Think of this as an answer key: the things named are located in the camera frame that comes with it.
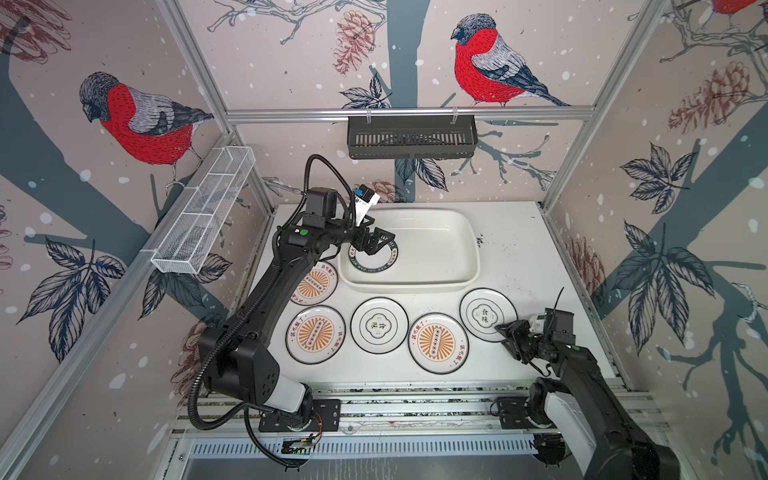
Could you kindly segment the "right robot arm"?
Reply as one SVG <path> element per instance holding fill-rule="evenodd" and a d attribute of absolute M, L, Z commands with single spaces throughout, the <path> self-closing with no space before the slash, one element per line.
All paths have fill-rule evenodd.
<path fill-rule="evenodd" d="M 606 383 L 592 352 L 576 344 L 574 314 L 548 308 L 533 319 L 497 325 L 512 357 L 551 369 L 529 388 L 529 420 L 554 425 L 585 479 L 679 479 L 673 450 L 654 442 Z"/>

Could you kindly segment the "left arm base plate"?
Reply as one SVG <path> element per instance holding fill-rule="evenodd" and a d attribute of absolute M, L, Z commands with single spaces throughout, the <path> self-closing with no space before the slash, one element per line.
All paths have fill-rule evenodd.
<path fill-rule="evenodd" d="M 259 420 L 260 433 L 337 432 L 341 417 L 339 399 L 315 399 L 304 403 L 297 412 L 275 410 Z"/>

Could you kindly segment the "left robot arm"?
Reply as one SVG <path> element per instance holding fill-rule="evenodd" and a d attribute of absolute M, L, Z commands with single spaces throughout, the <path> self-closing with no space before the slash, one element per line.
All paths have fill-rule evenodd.
<path fill-rule="evenodd" d="M 295 428 L 310 422 L 310 387 L 282 375 L 269 351 L 275 326 L 329 248 L 349 244 L 375 254 L 394 238 L 368 214 L 379 201 L 373 189 L 356 188 L 338 216 L 341 199 L 334 189 L 308 189 L 273 235 L 271 263 L 244 303 L 223 326 L 209 327 L 199 337 L 201 366 L 187 400 L 195 428 L 216 429 L 246 410 L 276 413 Z"/>

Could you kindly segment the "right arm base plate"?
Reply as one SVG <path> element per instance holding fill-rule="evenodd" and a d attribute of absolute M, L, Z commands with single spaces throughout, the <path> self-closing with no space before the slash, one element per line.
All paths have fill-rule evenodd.
<path fill-rule="evenodd" d="M 502 430 L 538 429 L 530 419 L 526 397 L 497 397 L 490 407 L 490 412 L 498 418 Z"/>

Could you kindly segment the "green rim plate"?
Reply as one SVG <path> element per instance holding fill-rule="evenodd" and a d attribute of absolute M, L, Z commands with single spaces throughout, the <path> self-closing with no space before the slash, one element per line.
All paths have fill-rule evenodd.
<path fill-rule="evenodd" d="M 395 240 L 390 241 L 375 254 L 367 254 L 350 246 L 348 259 L 352 267 L 363 273 L 381 273 L 391 268 L 399 256 L 398 245 Z"/>

